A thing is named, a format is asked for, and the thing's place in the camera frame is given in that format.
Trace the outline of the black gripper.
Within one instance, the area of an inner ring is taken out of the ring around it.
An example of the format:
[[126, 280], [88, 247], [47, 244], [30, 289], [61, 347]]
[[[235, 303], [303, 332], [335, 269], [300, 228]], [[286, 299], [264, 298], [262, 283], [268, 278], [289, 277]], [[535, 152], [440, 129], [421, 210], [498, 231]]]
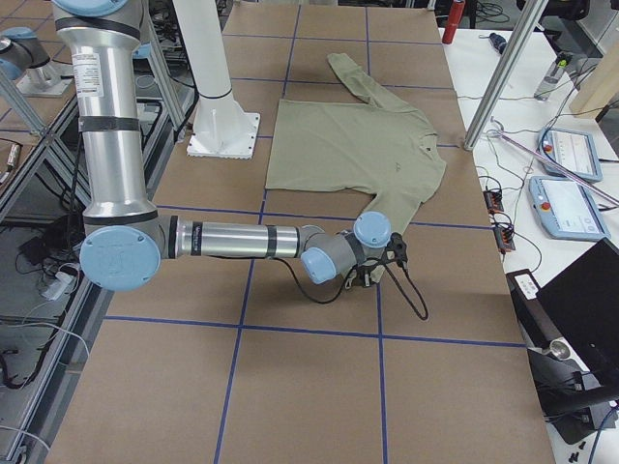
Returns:
[[378, 261], [368, 261], [365, 264], [353, 267], [348, 275], [348, 287], [355, 286], [370, 288], [380, 282], [382, 264]]

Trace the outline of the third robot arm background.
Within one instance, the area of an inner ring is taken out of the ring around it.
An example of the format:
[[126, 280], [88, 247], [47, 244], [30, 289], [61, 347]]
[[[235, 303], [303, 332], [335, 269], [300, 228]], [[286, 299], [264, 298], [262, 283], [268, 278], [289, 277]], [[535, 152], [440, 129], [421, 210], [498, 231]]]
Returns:
[[1, 32], [1, 70], [26, 97], [61, 97], [74, 76], [72, 66], [54, 62], [28, 27]]

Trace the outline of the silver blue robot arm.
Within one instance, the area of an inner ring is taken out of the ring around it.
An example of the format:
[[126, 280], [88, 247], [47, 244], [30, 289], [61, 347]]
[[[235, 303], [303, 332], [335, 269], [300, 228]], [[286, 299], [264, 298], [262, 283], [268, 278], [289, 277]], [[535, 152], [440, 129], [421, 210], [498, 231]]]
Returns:
[[165, 259], [298, 258], [323, 283], [377, 264], [391, 246], [380, 213], [360, 215], [331, 235], [303, 227], [245, 225], [163, 216], [149, 200], [133, 80], [133, 55], [146, 30], [141, 1], [57, 1], [58, 35], [70, 48], [91, 201], [83, 214], [82, 271], [112, 291], [136, 289]]

